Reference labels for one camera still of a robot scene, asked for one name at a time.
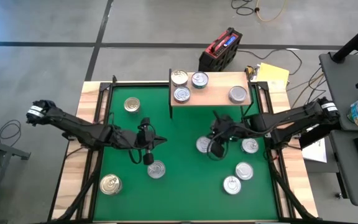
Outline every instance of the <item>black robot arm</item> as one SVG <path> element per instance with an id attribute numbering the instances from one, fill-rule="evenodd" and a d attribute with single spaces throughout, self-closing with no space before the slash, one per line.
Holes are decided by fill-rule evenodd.
<path id="1" fill-rule="evenodd" d="M 111 146 L 115 149 L 129 150 L 131 160 L 134 162 L 131 150 L 145 149 L 143 156 L 145 165 L 154 162 L 151 150 L 166 141 L 165 138 L 156 135 L 149 118 L 144 118 L 138 126 L 138 133 L 131 130 L 121 129 L 113 124 L 93 124 L 81 118 L 64 112 L 49 100 L 39 100 L 27 111 L 27 122 L 36 124 L 51 124 L 64 131 L 63 137 L 76 137 L 78 141 L 89 149 L 98 149 L 103 146 Z"/>
<path id="2" fill-rule="evenodd" d="M 211 127 L 212 133 L 208 135 L 213 141 L 210 142 L 208 149 L 218 158 L 224 155 L 223 144 L 233 139 L 268 135 L 267 147 L 278 149 L 288 144 L 293 135 L 305 132 L 307 128 L 316 125 L 335 125 L 339 118 L 334 103 L 325 97 L 281 113 L 246 116 L 238 123 L 228 115 L 219 116 L 215 111 L 214 114 L 216 120 Z M 283 124 L 290 125 L 282 129 L 276 128 Z"/>

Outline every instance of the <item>green table surface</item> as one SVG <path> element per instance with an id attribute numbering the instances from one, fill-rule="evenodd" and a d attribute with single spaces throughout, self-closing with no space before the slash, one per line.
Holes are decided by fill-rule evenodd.
<path id="1" fill-rule="evenodd" d="M 259 113 L 255 90 L 253 93 L 255 103 L 248 114 Z M 124 109 L 125 100 L 132 96 L 140 100 L 137 114 Z M 262 138 L 257 139 L 259 151 L 255 154 L 242 152 L 240 141 L 230 142 L 227 156 L 221 161 L 212 161 L 196 149 L 196 140 L 210 132 L 212 110 L 240 119 L 238 106 L 176 107 L 170 119 L 168 87 L 115 87 L 110 110 L 116 117 L 114 124 L 135 131 L 141 119 L 149 117 L 157 134 L 168 139 L 153 150 L 154 159 L 165 164 L 166 173 L 160 179 L 152 179 L 147 166 L 133 164 L 127 151 L 106 147 L 101 178 L 116 174 L 123 188 L 113 196 L 98 191 L 94 220 L 276 220 L 277 208 L 269 167 L 263 157 Z M 253 167 L 254 176 L 241 182 L 237 195 L 229 195 L 223 189 L 223 180 L 234 175 L 236 165 L 242 161 Z"/>

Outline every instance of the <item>red battery box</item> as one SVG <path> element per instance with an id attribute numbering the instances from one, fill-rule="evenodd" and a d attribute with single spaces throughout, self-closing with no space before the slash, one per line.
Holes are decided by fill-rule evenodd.
<path id="1" fill-rule="evenodd" d="M 220 72 L 236 56 L 242 34 L 229 27 L 201 54 L 198 70 Z"/>

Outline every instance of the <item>can with label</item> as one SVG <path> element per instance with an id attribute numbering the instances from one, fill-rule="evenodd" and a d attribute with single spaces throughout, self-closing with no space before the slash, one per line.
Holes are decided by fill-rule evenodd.
<path id="1" fill-rule="evenodd" d="M 254 176 L 254 170 L 248 163 L 240 162 L 236 165 L 236 175 L 241 180 L 249 180 Z"/>
<path id="2" fill-rule="evenodd" d="M 185 86 L 179 86 L 173 91 L 173 98 L 178 103 L 186 103 L 190 100 L 190 90 Z"/>
<path id="3" fill-rule="evenodd" d="M 174 86 L 185 86 L 189 76 L 184 70 L 175 70 L 171 73 L 171 81 Z"/>
<path id="4" fill-rule="evenodd" d="M 247 98 L 247 90 L 242 86 L 234 86 L 229 91 L 229 99 L 232 103 L 242 103 Z"/>
<path id="5" fill-rule="evenodd" d="M 118 176 L 108 174 L 101 179 L 99 187 L 102 193 L 106 195 L 115 195 L 121 191 L 122 182 Z"/>
<path id="6" fill-rule="evenodd" d="M 208 76 L 204 72 L 196 72 L 191 76 L 191 84 L 194 88 L 202 89 L 208 84 Z"/>
<path id="7" fill-rule="evenodd" d="M 207 153 L 208 144 L 211 140 L 205 136 L 201 136 L 196 141 L 197 150 L 201 153 Z"/>
<path id="8" fill-rule="evenodd" d="M 165 165 L 161 161 L 154 161 L 147 166 L 147 173 L 153 179 L 161 178 L 165 174 Z"/>
<path id="9" fill-rule="evenodd" d="M 130 113 L 136 113 L 140 110 L 140 101 L 138 98 L 135 97 L 129 97 L 124 102 L 124 108 L 126 111 Z"/>
<path id="10" fill-rule="evenodd" d="M 259 149 L 258 142 L 255 139 L 243 139 L 241 149 L 247 153 L 255 153 Z"/>
<path id="11" fill-rule="evenodd" d="M 238 194 L 241 190 L 241 182 L 237 177 L 230 175 L 223 181 L 223 189 L 231 195 Z"/>

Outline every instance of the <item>white paper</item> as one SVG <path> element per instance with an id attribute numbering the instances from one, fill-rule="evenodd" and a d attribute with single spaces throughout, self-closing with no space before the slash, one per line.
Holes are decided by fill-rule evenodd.
<path id="1" fill-rule="evenodd" d="M 326 144 L 324 138 L 302 149 L 304 159 L 327 163 Z"/>

